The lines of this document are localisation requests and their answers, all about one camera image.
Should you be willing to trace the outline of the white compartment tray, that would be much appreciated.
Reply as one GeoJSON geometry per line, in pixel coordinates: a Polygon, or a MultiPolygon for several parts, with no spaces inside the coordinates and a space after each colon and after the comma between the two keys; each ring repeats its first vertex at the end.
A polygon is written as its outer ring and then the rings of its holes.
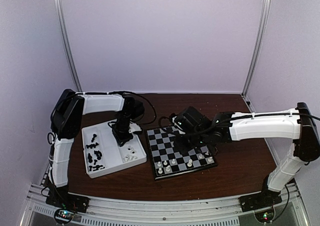
{"type": "Polygon", "coordinates": [[[147,161],[147,154],[138,135],[133,134],[133,139],[125,143],[124,146],[118,146],[116,139],[112,133],[111,125],[114,121],[107,121],[92,126],[82,128],[82,144],[83,155],[85,162],[85,170],[87,175],[91,178],[98,178],[108,174],[112,174],[121,170],[125,170],[147,161]],[[87,163],[85,159],[85,142],[92,133],[97,133],[99,142],[102,147],[102,154],[104,158],[105,168],[99,171],[88,172],[87,163]],[[137,159],[133,161],[124,162],[123,157],[128,147],[133,147],[136,150],[137,159]]]}

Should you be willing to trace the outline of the white king piece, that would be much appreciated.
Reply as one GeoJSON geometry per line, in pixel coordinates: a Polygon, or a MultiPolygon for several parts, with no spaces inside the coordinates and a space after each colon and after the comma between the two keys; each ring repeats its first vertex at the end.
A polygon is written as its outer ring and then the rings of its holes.
{"type": "Polygon", "coordinates": [[[188,162],[187,162],[187,167],[188,168],[192,168],[193,167],[193,160],[192,159],[189,159],[188,162]]]}

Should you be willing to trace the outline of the black white chess board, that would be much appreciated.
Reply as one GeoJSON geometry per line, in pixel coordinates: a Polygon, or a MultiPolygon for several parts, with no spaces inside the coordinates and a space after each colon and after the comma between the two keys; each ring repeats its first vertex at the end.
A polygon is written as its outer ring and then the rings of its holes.
{"type": "Polygon", "coordinates": [[[145,132],[150,163],[153,169],[153,175],[155,180],[162,180],[165,178],[171,178],[191,172],[210,169],[218,166],[215,159],[215,155],[209,152],[209,156],[205,155],[205,152],[209,151],[206,146],[200,148],[200,152],[195,152],[194,149],[188,152],[186,156],[183,156],[175,147],[175,136],[170,132],[178,132],[178,130],[172,126],[166,127],[165,130],[161,128],[148,129],[145,132]],[[213,162],[208,163],[207,158],[213,157],[213,162]],[[176,164],[172,164],[172,159],[176,160],[176,164]],[[193,160],[193,167],[187,167],[189,159],[193,160]],[[163,162],[167,161],[171,167],[171,172],[166,173],[163,162]],[[161,162],[162,166],[158,167],[157,162],[161,162]],[[162,169],[162,174],[158,174],[158,169],[162,169]]]}

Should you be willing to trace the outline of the white knight piece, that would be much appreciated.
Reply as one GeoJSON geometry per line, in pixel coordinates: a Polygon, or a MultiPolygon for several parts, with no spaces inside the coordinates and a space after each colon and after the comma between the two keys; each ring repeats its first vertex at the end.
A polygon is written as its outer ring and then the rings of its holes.
{"type": "Polygon", "coordinates": [[[170,166],[170,165],[168,165],[168,166],[164,167],[164,171],[165,171],[165,173],[166,173],[166,174],[171,173],[171,172],[172,172],[172,170],[171,170],[171,166],[170,166]]]}

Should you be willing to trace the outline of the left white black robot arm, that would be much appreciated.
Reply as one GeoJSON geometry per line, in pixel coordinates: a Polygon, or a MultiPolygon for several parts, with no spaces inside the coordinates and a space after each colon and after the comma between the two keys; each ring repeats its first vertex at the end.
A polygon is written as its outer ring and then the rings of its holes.
{"type": "Polygon", "coordinates": [[[144,104],[130,92],[75,92],[65,89],[51,115],[50,171],[48,188],[52,199],[61,208],[72,204],[69,194],[68,166],[74,139],[81,130],[82,117],[99,112],[115,112],[116,121],[111,125],[109,141],[122,147],[134,137],[133,120],[144,114],[144,104]]]}

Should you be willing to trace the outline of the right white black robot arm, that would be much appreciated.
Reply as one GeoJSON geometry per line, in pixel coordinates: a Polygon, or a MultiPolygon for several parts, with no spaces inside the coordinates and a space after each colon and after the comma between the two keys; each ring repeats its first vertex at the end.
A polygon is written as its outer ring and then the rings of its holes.
{"type": "Polygon", "coordinates": [[[320,137],[306,103],[278,112],[222,112],[208,119],[193,106],[169,117],[178,129],[175,144],[182,152],[203,145],[215,146],[247,139],[285,138],[292,144],[280,165],[266,178],[257,193],[259,206],[268,206],[301,167],[320,156],[320,137]]]}

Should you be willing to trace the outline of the black chess pieces pile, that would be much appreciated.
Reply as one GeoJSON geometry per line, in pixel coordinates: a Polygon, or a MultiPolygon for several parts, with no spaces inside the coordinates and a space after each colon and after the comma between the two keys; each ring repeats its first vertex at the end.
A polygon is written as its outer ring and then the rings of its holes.
{"type": "Polygon", "coordinates": [[[105,168],[105,162],[102,152],[102,144],[99,141],[98,134],[92,133],[84,143],[85,162],[89,173],[100,171],[105,168]]]}

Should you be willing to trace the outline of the right controller circuit board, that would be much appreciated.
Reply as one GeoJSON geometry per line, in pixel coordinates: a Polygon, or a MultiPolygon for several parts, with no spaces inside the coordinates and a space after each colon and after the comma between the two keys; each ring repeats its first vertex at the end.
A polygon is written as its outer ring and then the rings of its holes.
{"type": "Polygon", "coordinates": [[[257,211],[254,213],[255,219],[262,223],[262,224],[267,224],[270,223],[274,217],[275,217],[275,211],[268,209],[268,210],[262,210],[262,211],[257,211]]]}

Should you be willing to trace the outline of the controller circuit board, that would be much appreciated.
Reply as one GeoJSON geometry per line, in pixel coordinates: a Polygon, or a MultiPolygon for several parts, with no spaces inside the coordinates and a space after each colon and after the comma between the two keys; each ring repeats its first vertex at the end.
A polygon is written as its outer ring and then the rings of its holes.
{"type": "Polygon", "coordinates": [[[68,224],[73,220],[74,216],[74,212],[63,208],[57,209],[53,214],[53,218],[58,224],[68,224]]]}
{"type": "Polygon", "coordinates": [[[262,224],[267,224],[270,223],[274,217],[275,217],[275,211],[268,209],[268,210],[262,210],[262,211],[257,211],[254,213],[255,219],[262,223],[262,224]]]}

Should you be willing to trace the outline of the left controller circuit board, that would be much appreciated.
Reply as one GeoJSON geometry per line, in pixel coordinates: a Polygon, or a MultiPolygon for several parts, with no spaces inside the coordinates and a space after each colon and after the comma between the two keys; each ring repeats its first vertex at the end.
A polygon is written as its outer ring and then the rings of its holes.
{"type": "Polygon", "coordinates": [[[73,220],[74,216],[74,212],[63,208],[57,209],[53,214],[53,218],[58,224],[68,224],[73,220]]]}

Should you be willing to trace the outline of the front aluminium rail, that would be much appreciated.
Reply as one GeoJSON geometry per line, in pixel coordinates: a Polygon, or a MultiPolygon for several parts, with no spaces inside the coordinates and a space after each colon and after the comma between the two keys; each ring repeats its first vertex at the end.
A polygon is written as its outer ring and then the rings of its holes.
{"type": "MultiPolygon", "coordinates": [[[[77,213],[66,226],[310,226],[298,187],[287,185],[281,192],[283,202],[244,212],[239,196],[181,201],[134,201],[86,196],[86,213],[77,213]],[[272,223],[259,222],[262,211],[275,210],[272,223]]],[[[61,226],[54,219],[58,207],[46,204],[48,189],[31,184],[23,204],[18,226],[61,226]]]]}

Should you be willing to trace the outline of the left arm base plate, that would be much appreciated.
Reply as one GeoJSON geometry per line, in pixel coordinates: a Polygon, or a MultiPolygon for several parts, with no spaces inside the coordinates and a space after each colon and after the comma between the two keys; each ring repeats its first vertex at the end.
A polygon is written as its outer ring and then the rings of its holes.
{"type": "Polygon", "coordinates": [[[85,196],[68,194],[66,198],[61,198],[58,195],[50,194],[45,203],[57,208],[66,209],[75,213],[86,213],[90,199],[85,196]]]}

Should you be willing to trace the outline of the right aluminium frame post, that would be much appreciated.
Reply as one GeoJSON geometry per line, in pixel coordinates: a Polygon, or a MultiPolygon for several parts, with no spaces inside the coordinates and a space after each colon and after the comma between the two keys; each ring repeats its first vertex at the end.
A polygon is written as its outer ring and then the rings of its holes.
{"type": "Polygon", "coordinates": [[[264,38],[264,34],[268,24],[271,3],[272,3],[272,0],[262,0],[262,8],[261,8],[256,40],[255,40],[253,53],[252,53],[252,57],[249,65],[249,70],[248,70],[244,87],[241,93],[243,98],[246,98],[248,95],[250,85],[254,77],[255,69],[258,65],[259,55],[260,55],[262,44],[263,44],[263,38],[264,38]]]}

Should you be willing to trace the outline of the aluminium frame post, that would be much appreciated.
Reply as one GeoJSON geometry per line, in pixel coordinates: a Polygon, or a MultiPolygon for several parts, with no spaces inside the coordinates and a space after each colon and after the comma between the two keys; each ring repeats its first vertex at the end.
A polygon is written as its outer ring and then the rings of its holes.
{"type": "Polygon", "coordinates": [[[78,72],[75,66],[74,57],[73,57],[72,49],[70,45],[70,40],[67,32],[62,0],[54,0],[54,4],[56,8],[57,19],[60,27],[61,36],[62,36],[63,47],[66,55],[67,64],[71,73],[71,77],[76,90],[79,92],[82,92],[83,90],[82,90],[80,78],[78,76],[78,72]]]}
{"type": "Polygon", "coordinates": [[[249,65],[249,70],[248,70],[244,87],[241,93],[243,98],[246,98],[248,95],[250,85],[254,77],[255,69],[258,65],[259,55],[260,55],[262,44],[263,44],[263,38],[264,38],[264,34],[268,24],[271,3],[272,3],[272,0],[262,0],[262,8],[261,8],[256,40],[255,40],[253,53],[252,53],[252,57],[249,65]]]}

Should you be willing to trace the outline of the left aluminium frame post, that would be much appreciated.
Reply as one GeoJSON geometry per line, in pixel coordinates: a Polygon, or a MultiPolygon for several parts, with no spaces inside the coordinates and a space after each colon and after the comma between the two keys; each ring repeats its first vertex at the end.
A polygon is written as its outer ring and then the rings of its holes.
{"type": "Polygon", "coordinates": [[[70,45],[70,40],[67,32],[62,0],[54,0],[54,4],[56,8],[57,19],[60,27],[61,36],[62,36],[63,47],[66,55],[67,64],[71,73],[71,77],[76,90],[79,92],[82,92],[83,90],[82,90],[80,78],[78,76],[78,72],[75,66],[74,57],[73,57],[72,49],[70,45]]]}

